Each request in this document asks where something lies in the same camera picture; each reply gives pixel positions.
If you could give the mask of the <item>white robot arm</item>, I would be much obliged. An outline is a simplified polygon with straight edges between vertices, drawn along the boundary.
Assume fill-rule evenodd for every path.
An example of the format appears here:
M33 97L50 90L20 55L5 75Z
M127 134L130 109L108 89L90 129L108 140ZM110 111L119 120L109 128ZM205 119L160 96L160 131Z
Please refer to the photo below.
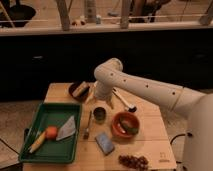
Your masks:
M182 171L213 171L213 93L126 74L117 58L98 65L94 77L98 100L110 101L118 87L185 117Z

